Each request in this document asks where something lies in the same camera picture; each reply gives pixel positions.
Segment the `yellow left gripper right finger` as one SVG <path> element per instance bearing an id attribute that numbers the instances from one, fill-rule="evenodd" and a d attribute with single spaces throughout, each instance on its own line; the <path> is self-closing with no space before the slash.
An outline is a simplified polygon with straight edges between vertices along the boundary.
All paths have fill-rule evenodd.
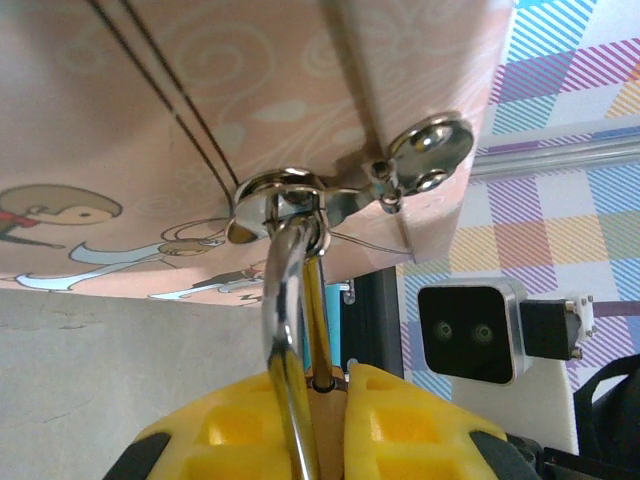
<path id="1" fill-rule="evenodd" d="M 541 480 L 496 424 L 388 372 L 350 369 L 344 480 Z"/>

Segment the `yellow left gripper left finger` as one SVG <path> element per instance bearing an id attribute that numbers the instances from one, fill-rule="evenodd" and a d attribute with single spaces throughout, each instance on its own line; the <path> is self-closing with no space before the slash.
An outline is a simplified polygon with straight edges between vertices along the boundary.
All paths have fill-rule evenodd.
<path id="1" fill-rule="evenodd" d="M 306 480 L 291 465 L 273 385 L 254 375 L 139 432 L 102 480 Z"/>

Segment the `silver metal carabiner hook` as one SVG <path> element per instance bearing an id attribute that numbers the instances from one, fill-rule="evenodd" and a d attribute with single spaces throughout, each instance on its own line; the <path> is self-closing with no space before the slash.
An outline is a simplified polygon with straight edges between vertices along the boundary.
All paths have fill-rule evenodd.
<path id="1" fill-rule="evenodd" d="M 344 480 L 347 385 L 332 360 L 321 257 L 330 231 L 322 203 L 299 194 L 268 203 L 271 237 L 262 322 L 293 480 Z"/>

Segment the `pink illustrated tin box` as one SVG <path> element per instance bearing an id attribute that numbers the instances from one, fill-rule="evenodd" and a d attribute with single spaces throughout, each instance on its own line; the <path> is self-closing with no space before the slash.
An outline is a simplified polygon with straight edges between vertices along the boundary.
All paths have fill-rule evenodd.
<path id="1" fill-rule="evenodd" d="M 514 0 L 0 0 L 0 291 L 248 305 L 249 178 L 481 130 Z"/>

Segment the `aluminium side rail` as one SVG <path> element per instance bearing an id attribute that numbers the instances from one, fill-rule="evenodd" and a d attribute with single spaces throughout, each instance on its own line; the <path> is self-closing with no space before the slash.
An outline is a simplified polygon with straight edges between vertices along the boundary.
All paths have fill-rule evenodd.
<path id="1" fill-rule="evenodd" d="M 477 157 L 471 179 L 503 179 L 559 170 L 618 166 L 636 160 L 640 160 L 640 132 Z"/>

